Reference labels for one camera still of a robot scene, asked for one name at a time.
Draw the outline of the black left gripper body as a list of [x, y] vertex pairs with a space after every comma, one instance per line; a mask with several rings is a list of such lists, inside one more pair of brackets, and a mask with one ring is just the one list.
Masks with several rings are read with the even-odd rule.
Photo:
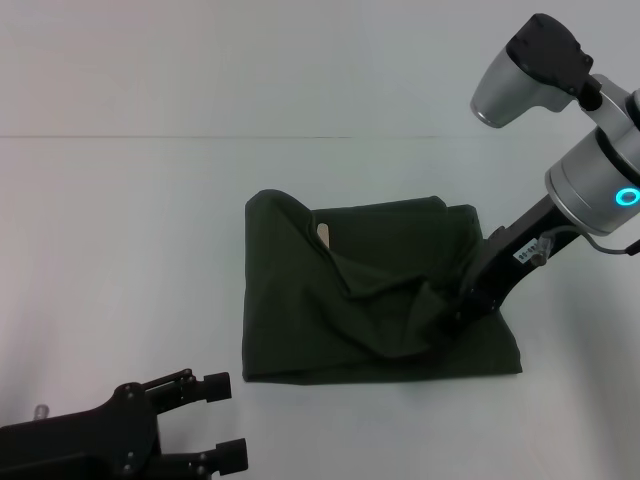
[[130, 479], [154, 453], [157, 414], [139, 383], [83, 412], [1, 428], [3, 479]]

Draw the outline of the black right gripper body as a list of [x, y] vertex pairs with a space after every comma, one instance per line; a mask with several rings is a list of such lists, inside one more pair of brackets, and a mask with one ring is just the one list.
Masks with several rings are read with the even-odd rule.
[[497, 229], [467, 270], [457, 309], [459, 320], [475, 320], [499, 308], [511, 290], [536, 269], [539, 237], [571, 222], [545, 196], [511, 226]]

